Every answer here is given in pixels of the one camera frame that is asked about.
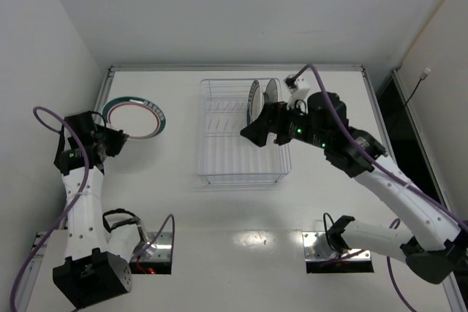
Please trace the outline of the green red rimmed plate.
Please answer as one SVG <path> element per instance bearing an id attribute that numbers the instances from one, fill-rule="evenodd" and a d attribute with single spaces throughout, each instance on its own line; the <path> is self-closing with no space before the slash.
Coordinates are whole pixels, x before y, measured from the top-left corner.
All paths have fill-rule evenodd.
<path id="1" fill-rule="evenodd" d="M 255 121 L 264 105 L 264 92 L 258 79 L 253 80 L 247 100 L 246 124 L 249 125 Z"/>
<path id="2" fill-rule="evenodd" d="M 149 140 L 161 134 L 167 124 L 162 109 L 137 96 L 120 96 L 107 101 L 101 112 L 108 126 L 122 130 L 130 140 Z"/>

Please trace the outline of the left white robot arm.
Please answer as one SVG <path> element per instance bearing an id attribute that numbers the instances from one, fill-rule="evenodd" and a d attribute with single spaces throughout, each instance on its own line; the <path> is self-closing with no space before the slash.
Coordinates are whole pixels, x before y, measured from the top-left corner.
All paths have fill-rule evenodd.
<path id="1" fill-rule="evenodd" d="M 68 237 L 53 282 L 78 310 L 131 292 L 130 262 L 144 238 L 137 216 L 111 226 L 102 211 L 104 162 L 120 153 L 128 136 L 95 116 L 65 117 L 54 160 L 67 193 Z"/>

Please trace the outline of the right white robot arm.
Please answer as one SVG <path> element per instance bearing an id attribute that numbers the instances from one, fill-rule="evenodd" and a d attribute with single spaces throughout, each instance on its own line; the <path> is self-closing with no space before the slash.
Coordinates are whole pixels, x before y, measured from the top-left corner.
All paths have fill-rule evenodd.
<path id="1" fill-rule="evenodd" d="M 385 147 L 371 134 L 349 125 L 347 107 L 339 96 L 315 93 L 307 111 L 286 102 L 267 102 L 241 130 L 258 147 L 275 134 L 277 145 L 298 140 L 322 148 L 335 168 L 375 194 L 404 223 L 389 229 L 341 216 L 317 240 L 315 251 L 325 257 L 362 248 L 405 263 L 430 284 L 442 283 L 467 257 L 467 231 L 440 206 L 419 197 Z"/>

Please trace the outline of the white plate with characters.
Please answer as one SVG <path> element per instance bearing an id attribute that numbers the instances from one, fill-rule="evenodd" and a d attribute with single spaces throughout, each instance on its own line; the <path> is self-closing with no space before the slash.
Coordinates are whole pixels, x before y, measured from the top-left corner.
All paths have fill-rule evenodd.
<path id="1" fill-rule="evenodd" d="M 264 102 L 279 101 L 279 87 L 276 79 L 270 79 L 263 91 Z"/>

